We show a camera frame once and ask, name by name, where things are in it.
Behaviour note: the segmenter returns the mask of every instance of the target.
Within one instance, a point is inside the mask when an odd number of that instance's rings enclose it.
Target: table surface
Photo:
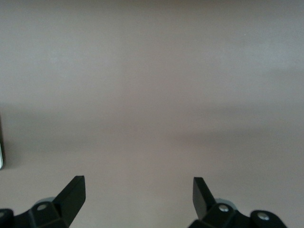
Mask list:
[[[84,175],[72,228],[186,228],[193,177],[303,227],[303,1],[1,1],[0,207]]]

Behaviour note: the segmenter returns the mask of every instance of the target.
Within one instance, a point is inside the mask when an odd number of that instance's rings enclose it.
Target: screw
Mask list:
[[[40,206],[37,207],[37,210],[43,210],[47,207],[47,204],[41,204]]]
[[[224,204],[221,204],[218,208],[223,212],[228,212],[229,211],[229,208]]]
[[[262,220],[265,220],[265,221],[268,221],[268,220],[269,220],[269,216],[268,216],[267,214],[263,213],[263,212],[259,212],[259,213],[257,214],[257,216],[258,216],[260,219],[262,219]]]

